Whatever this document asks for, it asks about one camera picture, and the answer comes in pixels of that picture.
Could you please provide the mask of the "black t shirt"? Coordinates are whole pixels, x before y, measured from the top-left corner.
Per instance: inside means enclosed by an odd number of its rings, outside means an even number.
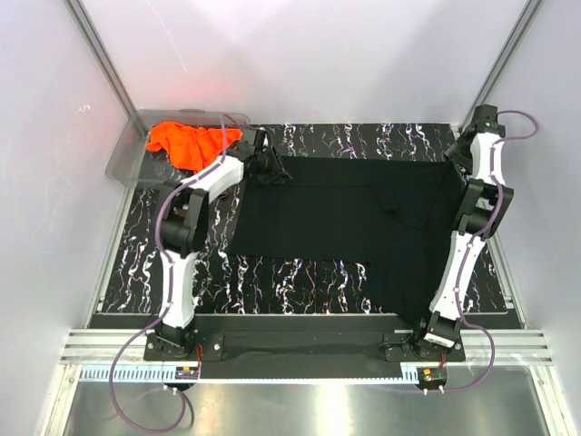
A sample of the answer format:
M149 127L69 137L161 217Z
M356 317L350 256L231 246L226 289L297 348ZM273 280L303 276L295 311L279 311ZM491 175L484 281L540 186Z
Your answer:
M464 191L452 163L292 157L248 179L229 252L363 263L364 294L409 323L428 315Z

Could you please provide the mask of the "clear plastic bin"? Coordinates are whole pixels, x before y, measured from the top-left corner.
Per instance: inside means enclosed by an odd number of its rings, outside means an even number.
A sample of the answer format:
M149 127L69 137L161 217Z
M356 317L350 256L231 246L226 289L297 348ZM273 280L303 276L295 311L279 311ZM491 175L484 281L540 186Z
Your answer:
M192 175L172 166L165 150L149 152L146 144L151 130L163 122L176 122L192 127L218 128L221 118L227 127L246 127L251 119L245 114L208 112L198 109L153 110L142 109L127 121L107 164L108 178L128 188L155 189L168 181L180 181Z

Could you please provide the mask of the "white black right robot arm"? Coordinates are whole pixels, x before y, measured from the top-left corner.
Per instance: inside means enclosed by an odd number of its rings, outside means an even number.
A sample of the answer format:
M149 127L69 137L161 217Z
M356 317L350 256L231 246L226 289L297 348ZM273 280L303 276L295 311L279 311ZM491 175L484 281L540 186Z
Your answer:
M445 152L463 167L468 183L452 224L450 250L439 287L410 341L410 350L421 360L438 361L460 347L463 302L476 261L501 223L514 198L502 172L502 147L506 127L500 110L481 104L471 122Z

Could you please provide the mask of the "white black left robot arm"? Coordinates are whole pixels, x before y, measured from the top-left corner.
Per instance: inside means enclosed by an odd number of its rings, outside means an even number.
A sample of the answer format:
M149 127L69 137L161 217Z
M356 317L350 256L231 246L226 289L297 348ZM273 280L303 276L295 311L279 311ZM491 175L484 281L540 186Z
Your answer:
M241 132L241 139L220 151L207 168L179 182L168 181L160 190L154 240L162 259L162 306L150 328L178 360L196 349L192 279L208 234L211 203L248 177L262 184L290 178L265 129Z

